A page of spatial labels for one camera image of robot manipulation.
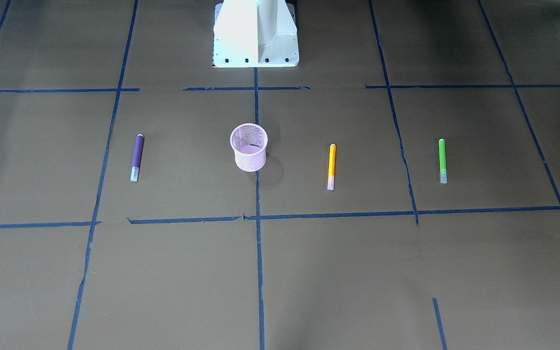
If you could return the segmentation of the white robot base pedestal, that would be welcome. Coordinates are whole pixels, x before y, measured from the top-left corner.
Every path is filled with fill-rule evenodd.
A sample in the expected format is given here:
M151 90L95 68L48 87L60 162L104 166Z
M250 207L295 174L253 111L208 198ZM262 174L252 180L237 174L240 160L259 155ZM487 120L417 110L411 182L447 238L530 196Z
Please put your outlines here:
M293 0L224 0L215 6L212 64L217 68L296 67Z

